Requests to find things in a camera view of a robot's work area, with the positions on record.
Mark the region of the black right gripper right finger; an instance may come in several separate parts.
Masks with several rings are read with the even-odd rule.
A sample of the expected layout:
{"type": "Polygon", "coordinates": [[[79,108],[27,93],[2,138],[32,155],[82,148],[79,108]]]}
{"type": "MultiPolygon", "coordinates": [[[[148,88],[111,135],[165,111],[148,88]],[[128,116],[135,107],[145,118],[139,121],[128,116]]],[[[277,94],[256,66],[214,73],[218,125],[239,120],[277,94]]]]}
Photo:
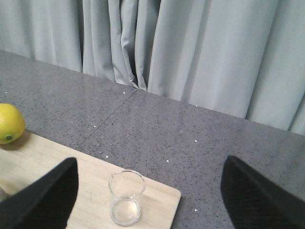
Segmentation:
{"type": "Polygon", "coordinates": [[[236,156],[224,162],[221,194],[236,229],[305,227],[305,202],[236,156]]]}

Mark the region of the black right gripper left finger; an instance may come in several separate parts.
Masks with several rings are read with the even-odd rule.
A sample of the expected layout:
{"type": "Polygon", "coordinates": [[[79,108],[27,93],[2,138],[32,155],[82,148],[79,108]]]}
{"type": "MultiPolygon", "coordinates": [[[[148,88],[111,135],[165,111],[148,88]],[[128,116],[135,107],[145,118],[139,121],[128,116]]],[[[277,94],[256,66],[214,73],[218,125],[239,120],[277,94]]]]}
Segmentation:
{"type": "Polygon", "coordinates": [[[2,229],[64,229],[78,195],[78,164],[67,158],[0,204],[2,229]]]}

